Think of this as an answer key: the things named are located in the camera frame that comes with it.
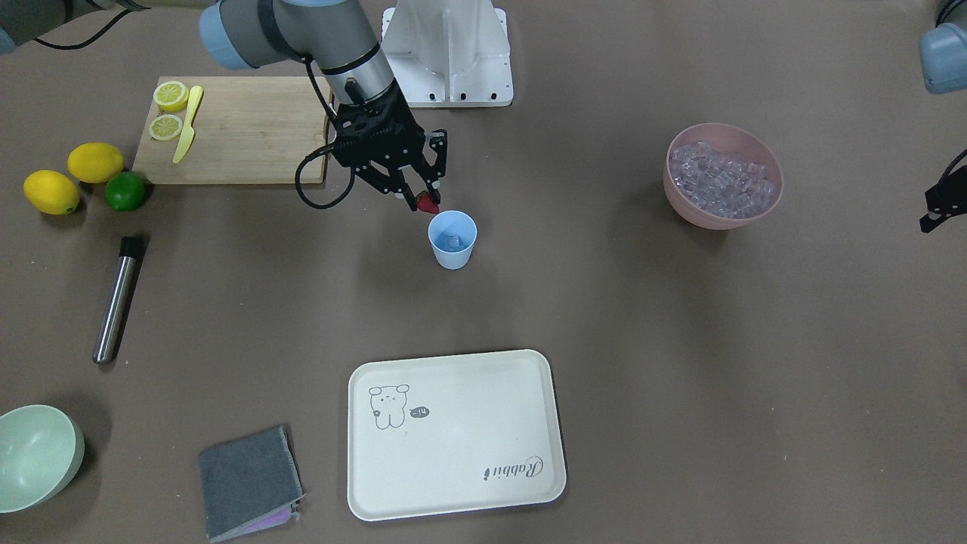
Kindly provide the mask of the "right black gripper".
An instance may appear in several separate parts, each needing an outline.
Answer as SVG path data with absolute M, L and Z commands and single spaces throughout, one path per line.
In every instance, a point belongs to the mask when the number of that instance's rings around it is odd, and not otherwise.
M 446 175 L 448 133 L 426 131 L 415 121 L 400 87 L 365 104 L 339 104 L 332 155 L 339 165 L 355 168 L 355 175 L 383 195 L 404 200 L 413 212 L 417 199 L 399 168 L 410 165 L 425 183 L 432 199 L 441 199 Z M 390 171 L 383 172 L 376 162 Z

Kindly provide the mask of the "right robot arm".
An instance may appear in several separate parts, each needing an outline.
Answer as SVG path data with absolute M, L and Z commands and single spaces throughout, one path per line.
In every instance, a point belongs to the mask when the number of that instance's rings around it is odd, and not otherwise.
M 200 12 L 200 38 L 218 64 L 254 69 L 297 60 L 311 82 L 324 77 L 336 99 L 322 97 L 335 140 L 303 158 L 334 157 L 383 195 L 413 211 L 439 211 L 448 134 L 426 131 L 413 116 L 380 42 L 357 1 L 171 1 Z

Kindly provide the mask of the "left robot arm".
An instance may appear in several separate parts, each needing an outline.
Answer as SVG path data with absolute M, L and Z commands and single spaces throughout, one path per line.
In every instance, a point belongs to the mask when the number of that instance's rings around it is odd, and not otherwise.
M 966 2 L 940 1 L 934 28 L 919 38 L 922 78 L 932 95 L 966 88 Z

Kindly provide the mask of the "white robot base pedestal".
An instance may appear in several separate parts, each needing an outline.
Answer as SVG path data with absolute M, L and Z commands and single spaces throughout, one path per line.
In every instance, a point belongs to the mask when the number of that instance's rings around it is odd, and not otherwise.
M 398 1 L 382 13 L 382 49 L 409 107 L 514 100 L 508 17 L 490 1 Z

